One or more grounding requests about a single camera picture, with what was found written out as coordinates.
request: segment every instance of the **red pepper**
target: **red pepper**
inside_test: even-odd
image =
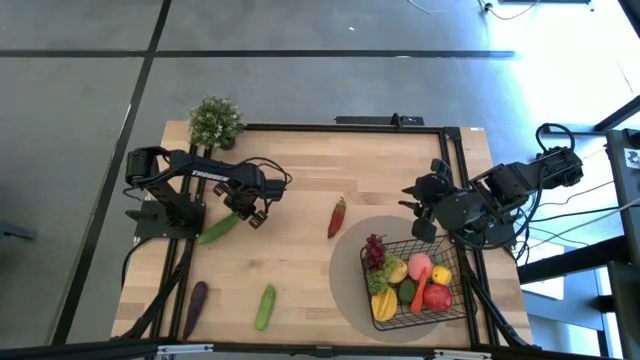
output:
[[[342,221],[344,221],[344,212],[346,210],[347,203],[344,202],[344,198],[341,197],[340,201],[338,201],[336,207],[333,209],[333,214],[331,215],[331,222],[329,222],[329,239],[331,239],[338,230],[340,230]]]

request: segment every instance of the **gray circular mat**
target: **gray circular mat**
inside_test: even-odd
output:
[[[329,267],[333,300],[347,321],[362,334],[389,343],[414,341],[429,334],[437,324],[379,331],[373,327],[365,285],[360,249],[371,234],[387,234],[383,242],[412,239],[412,222],[396,216],[377,216],[360,221],[340,238]]]

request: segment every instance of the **pink peach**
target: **pink peach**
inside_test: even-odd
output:
[[[409,276],[416,281],[420,279],[423,270],[427,270],[427,278],[431,276],[431,270],[433,270],[433,264],[431,263],[431,259],[429,259],[429,255],[423,253],[411,255],[408,267]]]

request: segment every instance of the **black wire basket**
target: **black wire basket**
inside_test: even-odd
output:
[[[391,243],[384,243],[386,253],[393,254],[404,262],[409,261],[409,257],[416,253],[426,253],[435,265],[442,265],[451,270],[451,281],[447,287],[453,296],[451,307],[445,311],[431,311],[423,307],[419,313],[409,311],[409,305],[398,304],[398,310],[395,315],[388,321],[379,322],[373,317],[373,308],[371,307],[371,293],[367,286],[367,270],[364,264],[365,248],[360,250],[360,262],[362,264],[362,274],[364,275],[365,287],[369,296],[369,312],[373,326],[379,331],[388,331],[395,329],[404,329],[412,326],[433,324],[438,322],[463,319],[467,317],[465,311],[464,294],[462,283],[460,280],[460,267],[456,258],[456,249],[449,242],[446,235],[437,236],[433,243],[427,243],[422,240],[405,240]],[[398,293],[400,284],[389,284],[389,287]]]

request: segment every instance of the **orange carrot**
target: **orange carrot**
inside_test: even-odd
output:
[[[340,201],[333,208],[333,214],[331,215],[331,221],[329,222],[329,236],[331,239],[342,226],[344,221],[344,212],[347,210],[347,203],[344,202],[344,198],[340,198]]]
[[[420,275],[420,283],[418,284],[418,290],[416,291],[416,295],[413,297],[413,301],[409,306],[409,311],[411,312],[420,312],[422,311],[422,293],[424,292],[424,287],[427,285],[427,269],[422,271],[422,275]]]

